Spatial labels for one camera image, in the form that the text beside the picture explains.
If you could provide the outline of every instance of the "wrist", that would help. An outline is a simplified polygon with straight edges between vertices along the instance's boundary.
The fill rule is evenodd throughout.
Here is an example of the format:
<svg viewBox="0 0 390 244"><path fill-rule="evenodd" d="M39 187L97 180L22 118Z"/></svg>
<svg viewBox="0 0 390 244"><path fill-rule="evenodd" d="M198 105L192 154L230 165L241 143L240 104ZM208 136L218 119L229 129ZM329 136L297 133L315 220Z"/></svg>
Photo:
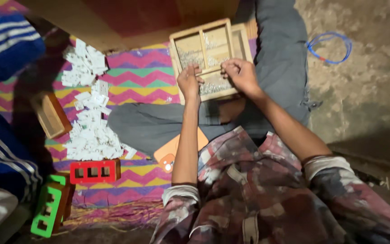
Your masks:
<svg viewBox="0 0 390 244"><path fill-rule="evenodd" d="M251 100L260 99L267 96L267 94L259 86L252 87L251 89L245 91L245 95Z"/></svg>
<svg viewBox="0 0 390 244"><path fill-rule="evenodd" d="M200 97L187 99L185 101L185 108L197 108L197 110L198 110L200 104L201 104L201 98Z"/></svg>

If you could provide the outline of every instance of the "cable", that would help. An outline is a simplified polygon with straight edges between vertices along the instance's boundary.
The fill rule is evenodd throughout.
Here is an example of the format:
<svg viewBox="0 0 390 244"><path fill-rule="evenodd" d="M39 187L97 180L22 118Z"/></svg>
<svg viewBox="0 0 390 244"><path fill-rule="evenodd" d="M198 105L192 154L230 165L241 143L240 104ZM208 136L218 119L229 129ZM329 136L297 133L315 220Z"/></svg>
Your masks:
<svg viewBox="0 0 390 244"><path fill-rule="evenodd" d="M333 39L335 37L339 37L341 38L343 41L344 41L344 44L345 44L345 48L347 49L347 52L345 54L345 57L341 60L341 61L332 61L332 60L329 60L329 59L326 59L326 58L323 58L321 57L320 55L318 55L313 49L312 47L315 46L317 43L319 42L322 42L322 41L328 41L330 39ZM351 53L351 48L353 47L353 44L351 42L351 39L344 36L344 35L341 35L337 32L334 32L334 31L329 31L329 32L326 32L324 34L320 34L318 36L316 36L314 39L312 39L312 41L310 42L306 42L306 47L308 48L308 51L311 52L315 57L317 57L319 60L322 60L322 61L325 61L327 63L331 63L331 64L339 64L339 63L342 63L344 62L346 59L348 59L348 56L350 56L350 53Z"/></svg>

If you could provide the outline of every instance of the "orange phone case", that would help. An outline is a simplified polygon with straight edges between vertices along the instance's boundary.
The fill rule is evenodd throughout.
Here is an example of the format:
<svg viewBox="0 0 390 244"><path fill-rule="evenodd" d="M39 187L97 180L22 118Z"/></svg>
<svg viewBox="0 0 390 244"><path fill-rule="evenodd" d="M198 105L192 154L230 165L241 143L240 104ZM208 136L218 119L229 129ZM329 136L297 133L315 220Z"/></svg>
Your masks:
<svg viewBox="0 0 390 244"><path fill-rule="evenodd" d="M167 173L172 172L172 166L174 165L174 160L176 158L179 140L180 134L154 152L154 158L158 162L159 166ZM209 140L198 127L198 151L200 151L208 143Z"/></svg>

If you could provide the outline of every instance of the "dirty floor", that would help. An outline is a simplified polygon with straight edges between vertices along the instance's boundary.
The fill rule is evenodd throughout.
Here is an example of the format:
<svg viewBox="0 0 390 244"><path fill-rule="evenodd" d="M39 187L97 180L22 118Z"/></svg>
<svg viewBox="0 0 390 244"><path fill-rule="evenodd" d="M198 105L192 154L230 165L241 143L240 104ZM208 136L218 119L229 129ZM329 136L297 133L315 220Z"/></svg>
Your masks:
<svg viewBox="0 0 390 244"><path fill-rule="evenodd" d="M323 105L310 128L339 152L390 160L390 0L299 0L308 36L338 31L353 40L347 61L308 54L311 98ZM317 52L342 49L342 44Z"/></svg>

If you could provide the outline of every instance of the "paint-stained shirt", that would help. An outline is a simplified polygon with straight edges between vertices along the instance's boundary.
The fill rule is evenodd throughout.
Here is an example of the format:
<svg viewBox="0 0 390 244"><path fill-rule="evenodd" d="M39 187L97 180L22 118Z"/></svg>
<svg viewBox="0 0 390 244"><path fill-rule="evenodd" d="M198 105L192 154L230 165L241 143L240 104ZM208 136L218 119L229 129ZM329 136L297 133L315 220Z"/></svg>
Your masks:
<svg viewBox="0 0 390 244"><path fill-rule="evenodd" d="M238 127L198 160L198 187L165 190L151 243L390 243L390 206L342 157L301 162Z"/></svg>

